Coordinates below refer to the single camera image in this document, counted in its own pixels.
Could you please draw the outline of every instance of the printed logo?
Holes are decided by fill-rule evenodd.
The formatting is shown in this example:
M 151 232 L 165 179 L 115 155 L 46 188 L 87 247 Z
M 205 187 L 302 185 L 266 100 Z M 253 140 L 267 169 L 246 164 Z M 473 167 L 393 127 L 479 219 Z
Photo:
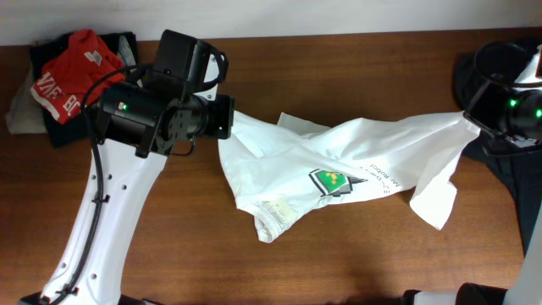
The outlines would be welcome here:
M 96 63 L 98 67 L 102 65 L 102 55 L 98 51 L 94 51 L 94 53 L 85 52 L 85 57 L 90 62 Z
M 355 177 L 347 177 L 340 173 L 327 170 L 315 169 L 308 175 L 314 185 L 322 192 L 322 197 L 350 194 L 354 190 L 353 185 L 367 181 Z

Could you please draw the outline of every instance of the pile of clothes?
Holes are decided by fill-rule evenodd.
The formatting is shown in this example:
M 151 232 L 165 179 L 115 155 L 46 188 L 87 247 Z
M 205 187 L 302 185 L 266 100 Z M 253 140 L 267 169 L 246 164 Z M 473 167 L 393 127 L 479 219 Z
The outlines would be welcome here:
M 136 35 L 132 32 L 97 36 L 78 30 L 57 40 L 37 42 L 30 48 L 30 72 L 6 114 L 12 134 L 47 133 L 54 147 L 86 137 L 80 105 L 88 89 L 116 69 L 138 63 Z M 113 83 L 117 74 L 89 96 L 93 104 Z

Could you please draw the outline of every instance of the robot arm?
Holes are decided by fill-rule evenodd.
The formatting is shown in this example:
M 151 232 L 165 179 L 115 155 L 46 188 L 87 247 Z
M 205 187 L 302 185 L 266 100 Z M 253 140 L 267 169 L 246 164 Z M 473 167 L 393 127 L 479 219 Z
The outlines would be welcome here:
M 166 30 L 150 69 L 136 71 L 130 83 L 108 89 L 98 105 L 93 154 L 85 195 L 68 246 L 43 292 L 19 304 L 148 304 L 122 296 L 126 254 L 148 193 L 177 141 L 205 136 L 226 139 L 233 124 L 234 100 L 217 95 L 228 69 L 225 54 L 196 38 Z M 146 75 L 143 88 L 135 85 Z M 103 200 L 95 230 L 101 164 Z M 87 260 L 84 248 L 93 234 Z M 76 276 L 76 269 L 82 271 Z M 75 280 L 73 290 L 67 283 Z
M 510 42 L 493 42 L 480 51 L 510 45 Z M 504 139 L 516 154 L 537 152 L 542 142 L 542 82 L 539 72 L 542 66 L 542 46 L 537 50 L 534 54 L 525 52 L 522 55 L 524 60 L 513 62 L 523 72 L 512 84 L 505 84 L 503 80 L 494 80 L 492 75 L 486 75 L 486 83 L 478 89 L 465 112 L 468 119 L 489 135 Z M 486 152 L 509 156 L 510 149 L 503 147 L 505 153 L 495 153 L 493 147 L 486 149 Z M 468 303 L 491 305 L 542 304 L 542 210 L 539 211 L 530 241 L 520 275 L 509 291 L 474 284 L 464 285 L 459 292 L 419 292 L 414 297 L 413 305 L 464 304 L 466 299 Z M 490 296 L 487 300 L 491 301 L 485 300 L 484 293 Z

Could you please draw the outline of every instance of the shirt tag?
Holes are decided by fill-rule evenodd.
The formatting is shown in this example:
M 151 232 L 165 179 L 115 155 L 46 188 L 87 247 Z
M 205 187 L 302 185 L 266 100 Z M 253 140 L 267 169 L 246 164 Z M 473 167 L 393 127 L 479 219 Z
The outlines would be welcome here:
M 280 197 L 273 201 L 264 201 L 262 208 L 268 210 L 281 226 L 290 226 L 297 220 L 297 213 L 286 202 L 286 198 Z

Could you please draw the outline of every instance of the wooden surface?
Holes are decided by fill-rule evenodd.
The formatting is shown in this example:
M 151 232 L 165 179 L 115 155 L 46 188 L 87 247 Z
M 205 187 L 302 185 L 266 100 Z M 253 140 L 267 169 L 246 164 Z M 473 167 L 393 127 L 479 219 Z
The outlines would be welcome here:
M 458 53 L 541 30 L 476 30 L 211 41 L 230 58 L 220 91 L 236 108 L 276 123 L 281 111 L 322 125 L 457 111 Z M 158 44 L 140 45 L 144 62 Z M 25 47 L 0 47 L 0 107 L 25 77 Z M 51 148 L 46 136 L 0 127 L 0 303 L 40 291 L 64 251 L 86 186 L 87 141 Z M 442 231 L 404 192 L 312 211 L 271 244 L 235 209 L 217 142 L 170 158 L 143 208 L 122 291 L 167 304 L 325 303 L 456 290 L 472 281 L 509 287 L 523 255 L 511 197 L 485 168 L 462 158 L 454 209 Z

